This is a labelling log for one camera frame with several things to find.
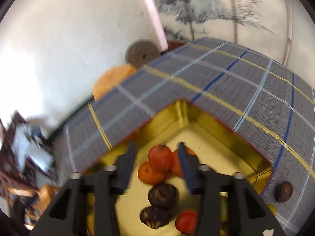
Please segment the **painted folding screen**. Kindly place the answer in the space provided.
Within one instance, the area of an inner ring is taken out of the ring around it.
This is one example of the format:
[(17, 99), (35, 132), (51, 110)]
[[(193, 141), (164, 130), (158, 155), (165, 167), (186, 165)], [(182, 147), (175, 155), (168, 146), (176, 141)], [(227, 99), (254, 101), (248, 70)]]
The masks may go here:
[(166, 38), (220, 38), (288, 65), (292, 0), (154, 0)]

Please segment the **red gold toffee tin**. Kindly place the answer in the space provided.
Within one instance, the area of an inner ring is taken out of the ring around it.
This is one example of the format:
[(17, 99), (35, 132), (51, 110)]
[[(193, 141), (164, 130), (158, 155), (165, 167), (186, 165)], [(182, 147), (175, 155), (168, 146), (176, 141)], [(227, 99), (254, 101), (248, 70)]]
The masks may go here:
[[(283, 235), (275, 215), (260, 197), (272, 174), (271, 163), (251, 144), (213, 116), (185, 100), (161, 110), (133, 132), (139, 147), (126, 193), (114, 210), (119, 235)], [(162, 184), (175, 193), (153, 215), (162, 144), (179, 166)]]

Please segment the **grey round cushion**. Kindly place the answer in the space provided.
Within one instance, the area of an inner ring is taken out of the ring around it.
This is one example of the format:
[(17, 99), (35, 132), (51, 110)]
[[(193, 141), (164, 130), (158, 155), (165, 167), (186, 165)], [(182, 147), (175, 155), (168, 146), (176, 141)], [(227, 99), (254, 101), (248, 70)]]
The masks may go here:
[(142, 67), (161, 56), (158, 47), (151, 41), (138, 40), (127, 48), (125, 61), (136, 68)]

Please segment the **yellow green round fruit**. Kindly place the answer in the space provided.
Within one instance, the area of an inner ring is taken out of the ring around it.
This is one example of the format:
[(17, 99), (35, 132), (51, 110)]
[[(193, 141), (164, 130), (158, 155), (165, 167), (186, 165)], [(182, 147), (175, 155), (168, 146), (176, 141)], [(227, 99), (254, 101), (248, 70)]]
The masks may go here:
[(276, 207), (272, 204), (267, 204), (267, 207), (269, 208), (269, 210), (271, 211), (271, 213), (276, 216), (277, 215), (277, 210)]

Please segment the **small dark brown fruit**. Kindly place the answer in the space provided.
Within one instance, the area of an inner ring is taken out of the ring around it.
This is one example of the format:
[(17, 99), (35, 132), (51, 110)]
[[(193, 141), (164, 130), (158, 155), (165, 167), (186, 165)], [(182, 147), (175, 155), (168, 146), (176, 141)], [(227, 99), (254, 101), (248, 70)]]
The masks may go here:
[(283, 181), (276, 187), (274, 198), (278, 203), (287, 202), (292, 197), (293, 192), (294, 188), (291, 182)]

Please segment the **large dark brown fruit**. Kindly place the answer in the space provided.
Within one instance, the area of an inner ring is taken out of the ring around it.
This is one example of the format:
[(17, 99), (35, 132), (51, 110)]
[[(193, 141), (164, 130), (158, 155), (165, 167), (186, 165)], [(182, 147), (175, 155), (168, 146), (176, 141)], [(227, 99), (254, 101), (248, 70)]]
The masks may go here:
[(148, 192), (149, 203), (157, 208), (172, 209), (179, 199), (178, 189), (168, 183), (159, 183)]

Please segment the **dark brown round fruit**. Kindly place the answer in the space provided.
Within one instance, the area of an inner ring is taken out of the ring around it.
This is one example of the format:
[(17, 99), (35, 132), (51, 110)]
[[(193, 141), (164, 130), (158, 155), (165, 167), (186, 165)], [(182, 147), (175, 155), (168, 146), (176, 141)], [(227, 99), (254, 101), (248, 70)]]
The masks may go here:
[(144, 208), (139, 215), (140, 221), (154, 230), (168, 225), (171, 218), (172, 215), (168, 210), (159, 209), (153, 206)]

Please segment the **grey plaid tablecloth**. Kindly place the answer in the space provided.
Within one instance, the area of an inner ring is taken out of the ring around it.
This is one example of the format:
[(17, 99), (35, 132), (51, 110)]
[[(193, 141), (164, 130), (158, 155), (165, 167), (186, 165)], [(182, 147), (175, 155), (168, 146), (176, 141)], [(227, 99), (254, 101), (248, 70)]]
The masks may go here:
[(84, 105), (55, 140), (59, 182), (179, 99), (213, 115), (268, 159), (266, 202), (275, 202), (282, 181), (292, 183), (277, 218), (287, 235), (304, 235), (314, 210), (314, 89), (267, 56), (224, 40), (204, 37), (171, 51)]

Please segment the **orange tangerine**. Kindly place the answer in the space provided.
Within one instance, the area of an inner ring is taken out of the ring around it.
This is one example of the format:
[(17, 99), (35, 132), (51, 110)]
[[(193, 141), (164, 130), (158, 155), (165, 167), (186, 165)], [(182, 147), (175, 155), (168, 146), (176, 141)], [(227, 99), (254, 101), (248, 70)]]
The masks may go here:
[(138, 168), (138, 178), (145, 184), (158, 184), (164, 180), (164, 176), (164, 172), (153, 170), (148, 161), (143, 162)]
[(182, 167), (178, 156), (178, 149), (172, 153), (171, 172), (177, 177), (183, 177)]

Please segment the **red tomato fruit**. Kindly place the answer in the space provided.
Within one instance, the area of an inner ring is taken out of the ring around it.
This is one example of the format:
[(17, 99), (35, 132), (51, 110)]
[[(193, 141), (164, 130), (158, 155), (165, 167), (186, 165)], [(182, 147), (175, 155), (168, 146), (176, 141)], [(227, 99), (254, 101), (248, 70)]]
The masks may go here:
[(148, 161), (155, 171), (167, 172), (173, 161), (172, 151), (166, 145), (156, 145), (149, 151)]
[(182, 234), (194, 233), (197, 223), (197, 212), (195, 210), (186, 210), (178, 214), (175, 227)]

